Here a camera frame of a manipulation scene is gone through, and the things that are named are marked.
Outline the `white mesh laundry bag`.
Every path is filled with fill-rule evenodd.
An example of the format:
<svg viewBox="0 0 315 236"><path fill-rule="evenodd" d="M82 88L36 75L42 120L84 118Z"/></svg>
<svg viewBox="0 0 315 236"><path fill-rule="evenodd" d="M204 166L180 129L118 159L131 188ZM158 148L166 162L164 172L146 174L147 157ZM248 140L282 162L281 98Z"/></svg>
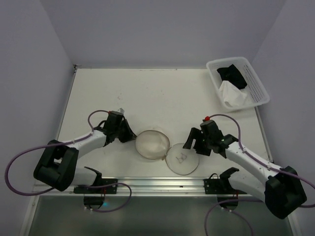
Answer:
<svg viewBox="0 0 315 236"><path fill-rule="evenodd" d="M139 133L135 148L144 158L164 160L172 172L181 176L193 173L199 166L199 154L191 149L184 149L183 143L171 145L169 138L159 130Z"/></svg>

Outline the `white bra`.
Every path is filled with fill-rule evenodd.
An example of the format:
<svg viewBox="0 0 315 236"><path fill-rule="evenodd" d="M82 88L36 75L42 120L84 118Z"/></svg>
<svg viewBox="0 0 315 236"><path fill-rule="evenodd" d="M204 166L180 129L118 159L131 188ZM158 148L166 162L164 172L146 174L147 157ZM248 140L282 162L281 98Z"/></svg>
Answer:
<svg viewBox="0 0 315 236"><path fill-rule="evenodd" d="M247 99L247 94L239 90L229 81L223 81L219 88L223 102L231 107L243 106Z"/></svg>

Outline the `black bra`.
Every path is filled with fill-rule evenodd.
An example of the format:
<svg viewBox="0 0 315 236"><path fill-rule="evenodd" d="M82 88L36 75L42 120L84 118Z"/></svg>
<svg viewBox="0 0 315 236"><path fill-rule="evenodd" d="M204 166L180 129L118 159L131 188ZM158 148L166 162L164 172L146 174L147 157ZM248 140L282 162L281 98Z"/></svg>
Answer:
<svg viewBox="0 0 315 236"><path fill-rule="evenodd" d="M248 85L241 72L235 65L221 67L217 69L222 81L229 81L238 89L245 89Z"/></svg>

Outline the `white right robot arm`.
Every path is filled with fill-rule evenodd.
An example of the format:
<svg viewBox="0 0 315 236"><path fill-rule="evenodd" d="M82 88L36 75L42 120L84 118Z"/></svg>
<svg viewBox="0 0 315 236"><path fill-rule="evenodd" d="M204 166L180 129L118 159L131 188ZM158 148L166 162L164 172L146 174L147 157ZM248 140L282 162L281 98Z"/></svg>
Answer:
<svg viewBox="0 0 315 236"><path fill-rule="evenodd" d="M218 179L205 179L205 193L209 188L224 194L244 192L264 202L279 219L286 218L307 200L292 167L282 168L263 159L243 146L240 137L223 135L213 120L204 120L200 128L192 128L183 148L205 156L214 152L239 165L227 169Z"/></svg>

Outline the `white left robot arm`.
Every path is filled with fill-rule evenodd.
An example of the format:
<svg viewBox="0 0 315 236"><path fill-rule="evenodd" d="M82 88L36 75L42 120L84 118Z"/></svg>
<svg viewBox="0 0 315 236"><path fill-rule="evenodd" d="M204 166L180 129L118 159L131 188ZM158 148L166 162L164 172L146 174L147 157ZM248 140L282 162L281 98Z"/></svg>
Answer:
<svg viewBox="0 0 315 236"><path fill-rule="evenodd" d="M106 120L78 139L50 141L34 170L33 177L54 189L64 191L70 186L99 189L105 186L101 172L90 167L77 167L79 158L103 148L118 139L126 143L136 139L122 110L108 111Z"/></svg>

